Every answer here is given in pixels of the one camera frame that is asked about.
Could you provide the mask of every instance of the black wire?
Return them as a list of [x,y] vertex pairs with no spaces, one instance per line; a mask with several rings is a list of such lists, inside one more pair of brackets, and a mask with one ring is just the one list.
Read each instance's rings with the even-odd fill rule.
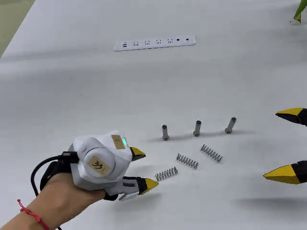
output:
[[33,170],[32,174],[31,174],[31,185],[33,187],[33,190],[35,192],[35,196],[38,196],[38,190],[37,190],[37,187],[35,185],[35,181],[34,181],[34,177],[35,177],[35,174],[37,173],[37,171],[46,163],[50,162],[50,161],[56,161],[56,160],[63,160],[64,158],[68,158],[68,156],[62,156],[62,155],[59,155],[59,156],[56,156],[56,157],[50,157],[42,162],[40,162],[36,167],[35,169]]

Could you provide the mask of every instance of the power strip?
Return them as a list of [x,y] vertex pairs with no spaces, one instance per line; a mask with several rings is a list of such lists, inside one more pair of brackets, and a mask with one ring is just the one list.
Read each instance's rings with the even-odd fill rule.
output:
[[173,46],[195,45],[195,36],[173,36],[168,38],[145,38],[131,41],[116,42],[114,51],[125,51],[135,49],[153,49]]

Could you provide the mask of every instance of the socket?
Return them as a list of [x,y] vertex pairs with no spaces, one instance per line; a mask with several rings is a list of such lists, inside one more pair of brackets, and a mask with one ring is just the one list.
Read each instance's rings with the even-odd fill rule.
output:
[[125,51],[135,49],[152,49],[174,46],[192,46],[196,44],[195,36],[172,36],[168,38],[145,38],[131,41],[116,42],[114,51]]

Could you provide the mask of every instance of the hand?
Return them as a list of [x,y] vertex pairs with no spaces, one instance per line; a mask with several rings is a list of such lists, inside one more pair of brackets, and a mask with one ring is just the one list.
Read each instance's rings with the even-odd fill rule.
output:
[[42,192],[27,207],[51,230],[79,215],[88,206],[105,197],[104,190],[86,191],[76,187],[69,173],[54,175]]

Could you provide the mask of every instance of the paper label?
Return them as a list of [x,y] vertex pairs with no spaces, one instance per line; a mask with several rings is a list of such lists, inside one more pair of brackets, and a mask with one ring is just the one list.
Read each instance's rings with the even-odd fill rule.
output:
[[125,145],[120,137],[120,135],[111,135],[113,141],[114,141],[114,144],[115,144],[115,147],[117,150],[124,150],[125,149]]
[[105,176],[110,171],[110,167],[96,156],[91,158],[88,165],[102,176]]

